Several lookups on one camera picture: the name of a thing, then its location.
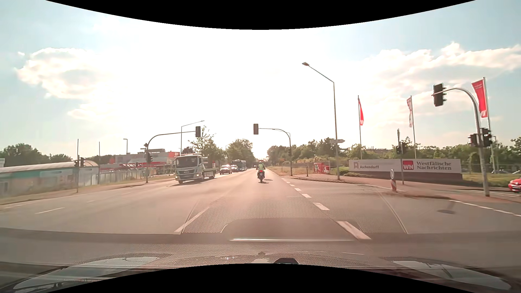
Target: bollard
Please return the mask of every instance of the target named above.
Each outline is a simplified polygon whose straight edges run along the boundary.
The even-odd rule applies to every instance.
[[[391,188],[392,191],[397,192],[396,190],[396,179],[394,178],[394,170],[391,169]]]

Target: car hood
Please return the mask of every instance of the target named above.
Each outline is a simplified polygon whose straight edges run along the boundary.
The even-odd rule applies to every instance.
[[[485,286],[492,289],[512,290],[519,288],[519,281],[480,268],[419,258],[376,258],[361,253],[327,251],[293,251],[285,253],[264,253],[252,255],[201,256],[179,259],[174,255],[128,255],[108,257],[77,265],[62,266],[13,282],[0,289],[1,292],[30,293],[42,289],[52,289],[56,284],[66,287],[91,283],[117,276],[216,264],[264,263],[273,264],[281,259],[292,259],[298,264],[353,268],[413,279],[436,278]]]

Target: white truck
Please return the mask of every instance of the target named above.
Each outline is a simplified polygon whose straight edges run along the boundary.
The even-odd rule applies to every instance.
[[[214,179],[218,169],[202,154],[184,154],[176,158],[176,180],[179,184],[188,180]]]

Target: motorcycle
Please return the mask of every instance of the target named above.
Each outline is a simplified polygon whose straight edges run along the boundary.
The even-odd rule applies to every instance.
[[[264,180],[264,170],[259,170],[259,172],[257,172],[257,178],[262,183],[262,180]]]

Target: sidewalk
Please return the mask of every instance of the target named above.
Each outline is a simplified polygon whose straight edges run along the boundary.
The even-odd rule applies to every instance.
[[[494,197],[484,197],[484,196],[476,196],[477,194],[462,194],[457,192],[456,190],[477,190],[472,187],[463,187],[463,186],[455,186],[455,185],[443,185],[443,184],[431,184],[431,183],[421,183],[421,182],[408,182],[405,181],[403,185],[401,181],[396,182],[396,189],[398,192],[393,192],[391,190],[391,180],[390,179],[376,179],[376,178],[363,178],[363,177],[348,177],[348,176],[340,176],[340,181],[337,179],[336,175],[324,175],[324,174],[309,174],[306,175],[295,175],[290,178],[299,179],[299,180],[311,180],[311,181],[321,181],[321,182],[338,182],[338,183],[347,183],[347,184],[359,184],[359,185],[368,185],[375,186],[387,189],[382,192],[382,194],[386,195],[395,195],[395,196],[405,196],[411,198],[435,198],[435,199],[454,199],[461,201],[487,201],[487,202],[498,202],[498,201],[506,201],[506,199],[498,199]],[[490,188],[491,191],[505,191],[508,188]]]
[[[301,180],[324,181],[324,182],[369,184],[369,185],[377,185],[377,186],[389,187],[389,188],[391,187],[390,179],[340,176],[340,181],[338,181],[336,175],[327,175],[327,174],[309,174],[309,177],[307,177],[306,175],[294,175],[291,178],[301,179]],[[454,189],[482,190],[481,188],[467,187],[467,186],[461,186],[461,185],[434,184],[434,183],[423,183],[423,182],[414,182],[414,181],[405,181],[405,185],[408,187],[416,187],[416,188],[430,189],[430,190],[443,190],[443,191],[454,190]],[[402,182],[396,181],[396,186],[403,186]],[[490,191],[509,191],[509,189],[506,187],[490,187]]]
[[[148,184],[150,185],[150,184],[155,184],[155,183],[160,183],[160,182],[172,181],[174,179],[175,178],[162,178],[162,179],[151,180],[149,178]],[[120,184],[114,183],[114,184],[107,184],[107,185],[91,185],[91,186],[80,187],[78,189],[78,193],[76,193],[76,189],[67,189],[67,190],[60,190],[60,191],[50,191],[50,192],[44,192],[44,193],[28,194],[25,196],[1,198],[0,205],[24,202],[24,201],[40,200],[40,199],[67,197],[67,196],[72,196],[75,194],[86,194],[86,193],[114,190],[114,189],[131,187],[131,186],[142,186],[145,184],[146,184],[145,180],[139,180],[139,181],[135,181],[135,182],[122,182]]]

